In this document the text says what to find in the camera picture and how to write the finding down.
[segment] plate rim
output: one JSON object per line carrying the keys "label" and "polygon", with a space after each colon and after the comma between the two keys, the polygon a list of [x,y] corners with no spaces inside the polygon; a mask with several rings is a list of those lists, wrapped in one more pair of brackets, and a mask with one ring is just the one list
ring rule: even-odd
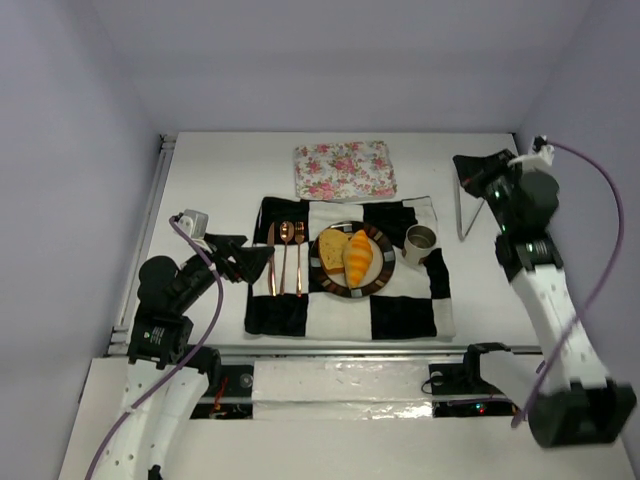
{"label": "plate rim", "polygon": [[[351,226],[350,231],[342,230],[345,233],[356,232],[358,230],[364,230],[367,236],[373,240],[378,247],[380,248],[380,252],[382,253],[382,269],[378,276],[362,287],[351,289],[349,287],[343,287],[342,285],[334,282],[331,277],[327,274],[327,272],[322,267],[322,263],[320,262],[320,254],[318,248],[318,239],[322,232],[329,228],[338,228]],[[311,246],[309,248],[309,271],[313,276],[313,280],[318,283],[318,285],[326,292],[332,293],[339,297],[343,298],[363,298],[368,297],[369,295],[373,295],[374,293],[382,290],[393,275],[396,266],[396,252],[393,249],[393,244],[389,237],[387,237],[382,230],[377,228],[376,226],[363,222],[361,220],[344,220],[341,222],[335,222],[331,225],[323,228],[322,231],[318,234],[318,236],[313,240]]]}

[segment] metal cup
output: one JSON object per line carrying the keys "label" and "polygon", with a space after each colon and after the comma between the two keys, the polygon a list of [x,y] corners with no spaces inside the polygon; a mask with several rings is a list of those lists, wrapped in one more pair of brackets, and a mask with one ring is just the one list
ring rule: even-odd
{"label": "metal cup", "polygon": [[413,225],[407,230],[402,256],[407,263],[420,265],[436,247],[437,240],[436,232],[429,227]]}

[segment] floral cloth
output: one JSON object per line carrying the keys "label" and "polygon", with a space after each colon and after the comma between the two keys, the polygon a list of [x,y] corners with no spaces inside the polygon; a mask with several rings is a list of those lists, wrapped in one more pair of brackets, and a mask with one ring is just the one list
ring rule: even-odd
{"label": "floral cloth", "polygon": [[296,194],[307,200],[391,198],[396,179],[384,142],[303,145],[293,151]]}

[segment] brown patterned plate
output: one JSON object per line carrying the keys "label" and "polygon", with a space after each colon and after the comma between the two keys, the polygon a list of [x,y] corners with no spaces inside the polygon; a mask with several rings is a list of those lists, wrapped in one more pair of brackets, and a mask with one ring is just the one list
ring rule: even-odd
{"label": "brown patterned plate", "polygon": [[319,242],[316,238],[309,250],[309,270],[313,279],[327,292],[345,298],[361,298],[380,291],[393,275],[393,269],[396,266],[396,254],[389,238],[373,225],[362,222],[345,221],[334,223],[327,228],[335,228],[346,234],[364,230],[373,250],[373,261],[361,286],[350,289],[347,287],[344,273],[328,275],[324,271],[318,254]]}

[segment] black and white placemat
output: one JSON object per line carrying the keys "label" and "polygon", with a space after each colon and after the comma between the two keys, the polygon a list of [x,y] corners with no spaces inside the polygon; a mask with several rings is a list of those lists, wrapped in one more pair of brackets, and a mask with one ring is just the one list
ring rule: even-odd
{"label": "black and white placemat", "polygon": [[[402,258],[405,233],[411,225],[420,223],[437,232],[437,218],[429,197],[362,205],[265,197],[253,243],[266,245],[269,226],[276,223],[277,286],[284,257],[284,243],[277,232],[280,223],[287,220],[305,224],[305,241],[301,246],[303,295],[296,296],[297,245],[290,242],[285,295],[269,294],[268,268],[249,286],[245,316],[248,333],[355,341],[455,336],[449,271],[442,250],[436,248],[425,264],[418,267],[408,265]],[[374,225],[389,237],[396,252],[396,266],[389,283],[376,294],[361,299],[325,292],[309,275],[309,240],[313,242],[329,225],[344,220]]]}

